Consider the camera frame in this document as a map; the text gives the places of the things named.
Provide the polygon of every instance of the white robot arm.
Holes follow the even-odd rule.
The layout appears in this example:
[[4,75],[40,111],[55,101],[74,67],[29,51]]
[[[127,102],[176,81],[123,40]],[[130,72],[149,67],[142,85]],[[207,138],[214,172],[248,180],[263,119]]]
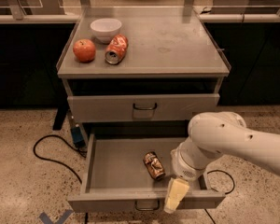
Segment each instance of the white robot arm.
[[244,119],[232,112],[202,113],[192,118],[189,138],[171,152],[177,179],[169,183],[164,210],[173,213],[206,166],[229,154],[280,175],[280,135],[246,128]]

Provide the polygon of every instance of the drawer handle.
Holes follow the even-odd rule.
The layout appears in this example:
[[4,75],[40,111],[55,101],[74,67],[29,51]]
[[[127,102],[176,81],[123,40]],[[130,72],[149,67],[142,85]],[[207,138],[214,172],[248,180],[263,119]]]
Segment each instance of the drawer handle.
[[139,107],[136,104],[133,104],[133,109],[136,110],[155,110],[158,107],[158,104],[155,103],[153,107]]
[[138,202],[137,201],[134,201],[134,208],[137,210],[137,211],[157,211],[159,208],[160,208],[160,200],[158,200],[158,205],[156,207],[152,207],[152,208],[140,208],[138,207]]

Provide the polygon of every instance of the drawer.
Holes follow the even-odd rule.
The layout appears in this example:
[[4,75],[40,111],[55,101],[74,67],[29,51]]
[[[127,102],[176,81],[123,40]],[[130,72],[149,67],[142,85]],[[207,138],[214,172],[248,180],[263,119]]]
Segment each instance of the drawer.
[[70,96],[76,122],[185,120],[213,110],[218,94]]
[[[162,210],[171,177],[170,151],[184,138],[96,139],[88,144],[81,192],[68,197],[75,212]],[[155,151],[166,177],[155,181],[143,164],[143,157]],[[225,194],[213,191],[207,175],[190,183],[190,190],[178,209],[216,208]]]

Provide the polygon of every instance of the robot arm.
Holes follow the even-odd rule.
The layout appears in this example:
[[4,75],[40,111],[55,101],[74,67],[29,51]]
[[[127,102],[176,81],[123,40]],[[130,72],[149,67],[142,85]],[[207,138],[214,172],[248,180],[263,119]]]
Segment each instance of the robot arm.
[[183,179],[197,179],[224,154],[280,175],[280,135],[250,130],[235,113],[199,114],[190,121],[188,132],[189,138],[172,151],[174,172]]

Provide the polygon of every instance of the speckled floor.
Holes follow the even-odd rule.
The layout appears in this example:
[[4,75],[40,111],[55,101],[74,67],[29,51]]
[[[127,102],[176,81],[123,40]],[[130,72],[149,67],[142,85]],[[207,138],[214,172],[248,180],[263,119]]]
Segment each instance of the speckled floor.
[[[280,133],[280,106],[225,106],[241,114],[249,128]],[[47,134],[58,134],[71,142],[66,121],[60,131],[51,129],[56,110],[0,110],[0,224],[43,223],[45,213],[57,222],[65,210],[71,209],[66,198],[79,193],[79,183],[64,167],[37,159],[34,143]],[[79,175],[84,159],[60,140],[49,138],[37,148],[48,158],[64,161]],[[236,183],[217,209],[209,209],[216,223],[280,223],[280,177],[231,156],[211,163],[208,170],[230,173]],[[209,175],[214,188],[227,191],[231,182],[220,174]],[[64,223],[83,223],[83,214],[71,214]],[[135,213],[90,213],[89,223],[212,223],[204,210]]]

